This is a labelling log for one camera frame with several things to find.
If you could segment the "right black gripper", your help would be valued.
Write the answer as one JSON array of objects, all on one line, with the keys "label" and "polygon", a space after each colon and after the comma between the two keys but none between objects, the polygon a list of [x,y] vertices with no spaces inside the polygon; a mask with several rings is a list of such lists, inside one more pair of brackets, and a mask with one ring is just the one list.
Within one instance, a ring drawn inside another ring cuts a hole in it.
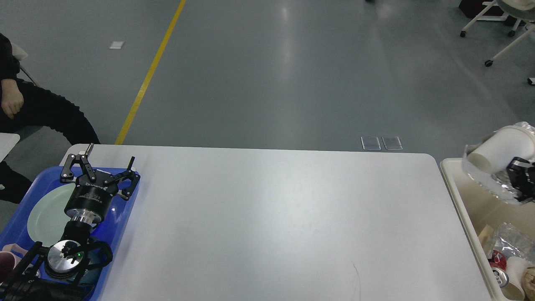
[{"label": "right black gripper", "polygon": [[521,157],[514,157],[506,168],[512,187],[518,191],[516,200],[535,199],[535,166]]}]

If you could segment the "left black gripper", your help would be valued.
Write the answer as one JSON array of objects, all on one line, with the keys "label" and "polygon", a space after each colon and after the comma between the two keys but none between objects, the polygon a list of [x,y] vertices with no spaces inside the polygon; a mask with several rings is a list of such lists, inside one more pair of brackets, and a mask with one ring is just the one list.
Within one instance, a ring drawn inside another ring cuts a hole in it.
[{"label": "left black gripper", "polygon": [[[88,160],[94,144],[90,143],[84,152],[69,154],[60,173],[61,183],[74,183],[75,187],[64,213],[72,221],[86,224],[99,224],[105,221],[111,207],[112,198],[119,196],[125,201],[130,200],[141,176],[133,164],[135,156],[130,158],[126,170],[111,174],[103,170],[93,170]],[[75,176],[72,168],[78,165],[81,176]]]}]

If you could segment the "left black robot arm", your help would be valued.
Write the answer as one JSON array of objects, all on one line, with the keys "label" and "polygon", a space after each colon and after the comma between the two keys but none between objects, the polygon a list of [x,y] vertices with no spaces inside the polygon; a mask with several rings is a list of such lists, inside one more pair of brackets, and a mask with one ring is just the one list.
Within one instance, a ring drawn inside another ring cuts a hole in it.
[{"label": "left black robot arm", "polygon": [[96,168],[92,145],[35,179],[1,233],[2,301],[95,301],[107,280],[141,176]]}]

